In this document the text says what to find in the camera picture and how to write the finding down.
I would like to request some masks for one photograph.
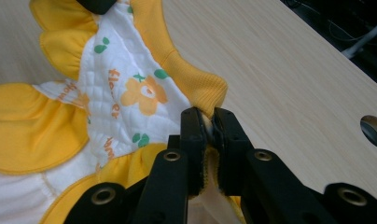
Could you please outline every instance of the floral pattern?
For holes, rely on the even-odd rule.
[[[128,106],[138,103],[140,112],[146,116],[156,113],[158,103],[168,102],[165,90],[154,77],[148,76],[140,82],[131,77],[125,87],[127,90],[121,95],[121,104]]]

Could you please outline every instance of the light wood table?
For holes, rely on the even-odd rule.
[[[377,147],[360,129],[364,116],[377,117],[376,83],[279,0],[163,4],[181,55],[229,83],[224,108],[255,147],[312,189],[346,182],[377,198]],[[0,0],[0,84],[63,78],[38,46],[27,5]]]

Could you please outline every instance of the fabric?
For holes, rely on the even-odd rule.
[[[180,57],[161,0],[118,0],[104,16],[75,0],[32,0],[31,10],[43,52],[68,78],[0,86],[9,96],[0,97],[0,223],[61,223],[93,185],[128,188],[179,133],[182,110],[196,106],[209,120],[227,91]],[[242,221],[237,201],[217,189],[216,152],[206,155],[188,222]]]

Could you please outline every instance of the black clamp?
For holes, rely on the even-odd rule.
[[[216,108],[212,122],[209,139],[200,111],[183,111],[181,134],[170,136],[147,178],[128,189],[88,189],[65,223],[186,223],[188,198],[203,188],[207,145],[219,153],[221,191],[241,196],[247,223],[377,223],[377,200],[365,190],[344,183],[324,194],[308,189],[276,154],[253,148],[230,111]]]

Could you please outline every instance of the yellow ruffle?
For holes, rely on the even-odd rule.
[[[221,106],[227,92],[223,78],[186,62],[176,50],[162,14],[161,0],[132,0],[133,19],[154,60],[175,81],[193,106],[208,117]],[[32,0],[31,9],[40,26],[41,48],[53,66],[77,80],[81,53],[95,34],[93,16],[76,0]]]
[[[48,170],[88,141],[83,109],[51,100],[27,84],[0,85],[0,173]]]
[[[164,149],[165,144],[149,144],[130,155],[113,159],[99,173],[87,176],[65,190],[40,223],[63,223],[81,195],[96,184],[111,182],[130,187],[148,176],[157,154]]]

